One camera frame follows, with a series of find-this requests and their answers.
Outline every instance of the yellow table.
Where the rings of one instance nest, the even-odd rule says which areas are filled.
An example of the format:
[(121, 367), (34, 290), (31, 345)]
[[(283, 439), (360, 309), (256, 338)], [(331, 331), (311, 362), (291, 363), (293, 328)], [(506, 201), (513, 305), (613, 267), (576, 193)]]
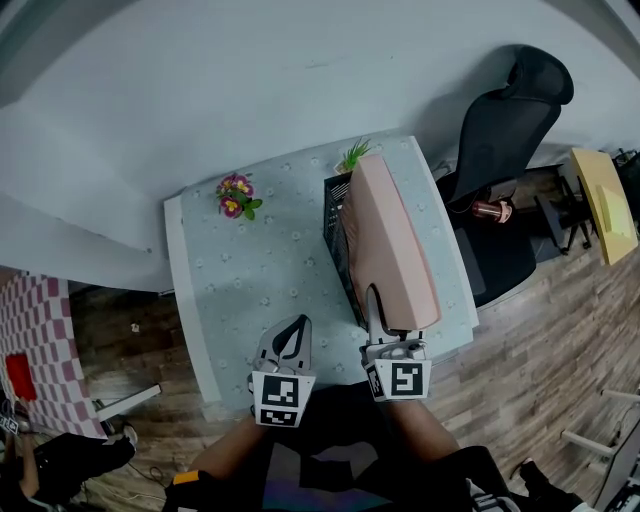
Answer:
[(571, 161), (587, 195), (605, 262), (613, 265), (638, 246), (618, 173), (611, 157), (599, 151), (574, 148)]

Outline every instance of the person's arm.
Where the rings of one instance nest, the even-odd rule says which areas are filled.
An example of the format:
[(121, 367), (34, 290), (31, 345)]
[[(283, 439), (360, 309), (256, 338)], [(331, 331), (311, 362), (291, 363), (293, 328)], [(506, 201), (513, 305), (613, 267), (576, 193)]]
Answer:
[(12, 464), (16, 460), (16, 438), (13, 434), (7, 433), (4, 444), (3, 464)]
[(387, 402), (385, 407), (409, 450), (423, 462), (434, 462), (460, 449), (451, 433), (421, 402)]
[(268, 431), (249, 416), (196, 457), (190, 471), (205, 471), (217, 480), (230, 478)]
[(20, 480), (20, 489), (26, 498), (33, 498), (40, 489), (40, 481), (38, 480), (38, 466), (36, 465), (36, 457), (33, 453), (34, 442), (31, 435), (22, 435), (22, 461), (24, 470), (22, 480)]

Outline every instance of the wooden floor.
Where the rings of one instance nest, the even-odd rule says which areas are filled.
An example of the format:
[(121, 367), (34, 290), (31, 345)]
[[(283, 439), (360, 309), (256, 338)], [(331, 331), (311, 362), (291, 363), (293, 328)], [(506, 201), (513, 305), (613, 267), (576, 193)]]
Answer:
[[(609, 443), (627, 407), (598, 391), (635, 392), (640, 383), (640, 251), (611, 268), (597, 246), (576, 247), (480, 311), (473, 344), (434, 369), (429, 407), (463, 445), (486, 445), (505, 478), (532, 456), (552, 482), (592, 501), (600, 478), (586, 470), (593, 458), (560, 433), (570, 428)], [(163, 394), (128, 418), (140, 435), (133, 465), (142, 473), (156, 466), (168, 483), (231, 427), (229, 411), (202, 406), (173, 298), (80, 292), (72, 314), (94, 396), (162, 384)], [(625, 431), (635, 418), (635, 410), (626, 416)], [(510, 486), (523, 489), (517, 480)], [(164, 495), (130, 467), (88, 489), (91, 503), (113, 511), (160, 510), (162, 502), (111, 493)]]

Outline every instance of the light blue tablecloth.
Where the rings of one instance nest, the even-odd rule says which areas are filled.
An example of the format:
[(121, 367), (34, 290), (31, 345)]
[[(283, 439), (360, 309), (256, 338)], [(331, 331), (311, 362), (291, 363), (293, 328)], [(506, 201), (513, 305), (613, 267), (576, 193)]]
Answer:
[[(384, 156), (433, 273), (442, 319), (425, 331), (433, 356), (472, 340), (472, 322), (446, 226), (410, 137), (371, 135)], [(305, 149), (241, 169), (264, 200), (256, 220), (218, 213), (222, 176), (185, 190), (183, 226), (189, 269), (207, 349), (224, 402), (246, 407), (246, 388), (262, 333), (304, 313), (313, 325), (312, 369), (318, 383), (365, 379), (358, 327), (322, 236), (324, 179), (354, 143)]]

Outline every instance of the chair seat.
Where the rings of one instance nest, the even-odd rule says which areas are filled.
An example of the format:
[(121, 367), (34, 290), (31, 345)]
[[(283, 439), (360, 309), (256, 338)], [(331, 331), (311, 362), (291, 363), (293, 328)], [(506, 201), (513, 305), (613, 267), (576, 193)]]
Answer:
[(528, 231), (514, 209), (505, 224), (449, 210), (476, 307), (500, 297), (536, 269)]

